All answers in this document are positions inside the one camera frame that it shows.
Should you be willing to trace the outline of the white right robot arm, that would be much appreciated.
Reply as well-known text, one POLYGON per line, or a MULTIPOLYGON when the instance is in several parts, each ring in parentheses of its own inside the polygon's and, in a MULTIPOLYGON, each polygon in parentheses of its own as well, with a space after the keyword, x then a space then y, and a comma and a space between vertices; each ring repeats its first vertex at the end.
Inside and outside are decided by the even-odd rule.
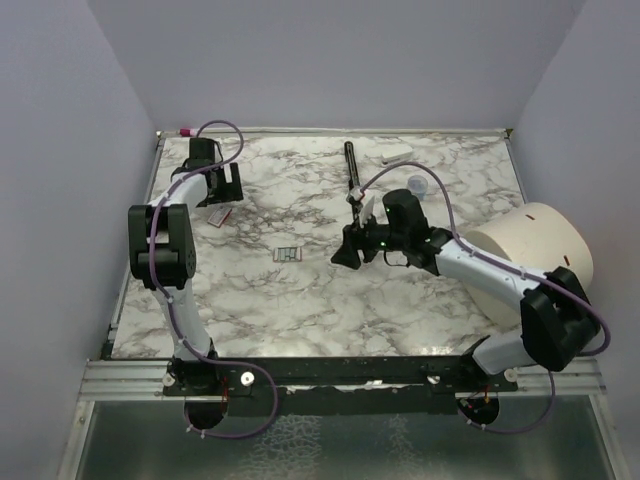
POLYGON ((357 270, 378 254, 400 252, 410 266, 463 281, 519 311, 519 331, 488 336, 464 353, 459 378, 467 389, 481 391, 497 374, 517 367, 539 365, 560 372, 600 332, 571 270, 527 270, 474 248, 452 231, 430 226, 419 200, 407 189, 383 196, 384 223, 377 222, 371 203, 360 196, 352 194, 349 202, 354 220, 343 228, 332 263, 357 270))

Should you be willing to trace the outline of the staple box tray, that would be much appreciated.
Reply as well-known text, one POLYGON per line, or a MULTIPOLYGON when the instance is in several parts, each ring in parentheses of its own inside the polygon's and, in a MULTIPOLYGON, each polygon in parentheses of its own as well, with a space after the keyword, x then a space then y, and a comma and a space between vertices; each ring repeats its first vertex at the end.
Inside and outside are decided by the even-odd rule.
POLYGON ((302 261, 302 249, 299 246, 277 247, 273 251, 273 261, 289 263, 302 261))

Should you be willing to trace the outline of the white stapler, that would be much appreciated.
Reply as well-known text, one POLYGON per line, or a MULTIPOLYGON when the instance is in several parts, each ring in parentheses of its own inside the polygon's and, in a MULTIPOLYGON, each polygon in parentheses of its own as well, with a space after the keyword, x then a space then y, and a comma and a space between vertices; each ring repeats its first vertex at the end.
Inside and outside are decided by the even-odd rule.
POLYGON ((414 150, 410 146, 394 145, 381 154, 381 164, 389 166, 404 161, 411 161, 414 150))

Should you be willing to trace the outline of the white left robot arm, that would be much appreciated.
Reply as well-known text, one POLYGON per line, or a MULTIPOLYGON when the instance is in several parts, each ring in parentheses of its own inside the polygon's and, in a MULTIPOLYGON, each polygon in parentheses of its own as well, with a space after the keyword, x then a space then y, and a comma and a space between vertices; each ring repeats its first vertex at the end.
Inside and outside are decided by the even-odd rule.
POLYGON ((169 186, 148 203, 128 210, 130 272, 160 304, 173 338, 173 357, 194 362, 186 382, 202 395, 218 388, 221 371, 203 360, 214 360, 217 354, 193 293, 197 254, 191 214, 243 199, 239 167, 225 163, 220 143, 192 138, 187 158, 173 171, 169 186))

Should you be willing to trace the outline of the red white staple box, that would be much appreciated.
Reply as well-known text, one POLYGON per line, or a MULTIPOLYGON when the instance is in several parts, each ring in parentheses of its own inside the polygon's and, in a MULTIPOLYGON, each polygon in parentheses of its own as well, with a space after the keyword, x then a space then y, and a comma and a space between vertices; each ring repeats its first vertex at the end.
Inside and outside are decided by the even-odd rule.
POLYGON ((232 208, 225 206, 225 205, 219 205, 216 206, 210 213, 208 219, 207 219, 207 223, 216 227, 216 228, 220 228, 225 221, 228 219, 228 217, 230 216, 232 212, 232 208))

